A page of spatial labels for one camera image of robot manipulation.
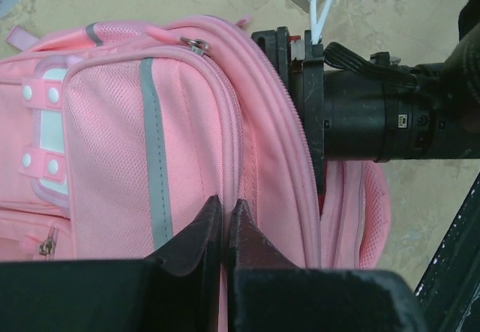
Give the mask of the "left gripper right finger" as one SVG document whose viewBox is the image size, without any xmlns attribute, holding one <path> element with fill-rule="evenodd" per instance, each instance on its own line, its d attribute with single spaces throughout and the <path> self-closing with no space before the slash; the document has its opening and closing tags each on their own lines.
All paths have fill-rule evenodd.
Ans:
<svg viewBox="0 0 480 332">
<path fill-rule="evenodd" d="M 238 200 L 229 233 L 230 331 L 426 331 L 397 274 L 294 265 Z"/>
</svg>

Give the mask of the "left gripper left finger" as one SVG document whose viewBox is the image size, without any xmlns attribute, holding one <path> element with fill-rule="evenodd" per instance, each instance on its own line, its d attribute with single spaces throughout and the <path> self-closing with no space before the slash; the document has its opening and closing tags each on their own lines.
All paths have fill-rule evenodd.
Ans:
<svg viewBox="0 0 480 332">
<path fill-rule="evenodd" d="M 216 331 L 222 208 L 144 259 L 1 265 L 3 331 Z"/>
</svg>

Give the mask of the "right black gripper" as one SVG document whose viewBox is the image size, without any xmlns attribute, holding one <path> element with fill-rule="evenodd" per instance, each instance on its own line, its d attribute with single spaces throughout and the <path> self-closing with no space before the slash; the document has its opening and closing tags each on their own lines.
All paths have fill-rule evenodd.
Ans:
<svg viewBox="0 0 480 332">
<path fill-rule="evenodd" d="M 316 187 L 324 191 L 329 160 L 385 160 L 386 98 L 380 81 L 348 70 L 326 70 L 323 45 L 311 33 L 297 41 L 304 56 L 294 60 L 294 39 L 285 27 L 251 35 L 287 87 L 306 135 Z"/>
</svg>

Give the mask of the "pink student backpack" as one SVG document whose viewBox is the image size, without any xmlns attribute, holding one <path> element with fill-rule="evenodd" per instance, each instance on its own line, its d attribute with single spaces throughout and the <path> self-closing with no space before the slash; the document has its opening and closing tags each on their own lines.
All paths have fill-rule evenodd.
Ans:
<svg viewBox="0 0 480 332">
<path fill-rule="evenodd" d="M 329 160 L 319 193 L 287 87 L 240 23 L 97 22 L 7 36 L 1 60 L 1 266 L 144 259 L 216 196 L 218 327 L 230 225 L 245 200 L 294 265 L 375 270 L 391 209 L 382 168 Z"/>
</svg>

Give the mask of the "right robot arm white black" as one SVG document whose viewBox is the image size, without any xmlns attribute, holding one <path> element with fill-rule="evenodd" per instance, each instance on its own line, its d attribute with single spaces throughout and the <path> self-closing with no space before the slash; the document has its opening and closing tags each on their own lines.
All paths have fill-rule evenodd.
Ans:
<svg viewBox="0 0 480 332">
<path fill-rule="evenodd" d="M 310 27 L 252 34 L 287 87 L 303 124 L 316 187 L 329 160 L 462 160 L 479 157 L 479 0 L 458 18 L 459 42 L 443 62 L 408 67 L 388 52 L 362 58 L 322 43 L 333 0 L 290 0 Z"/>
</svg>

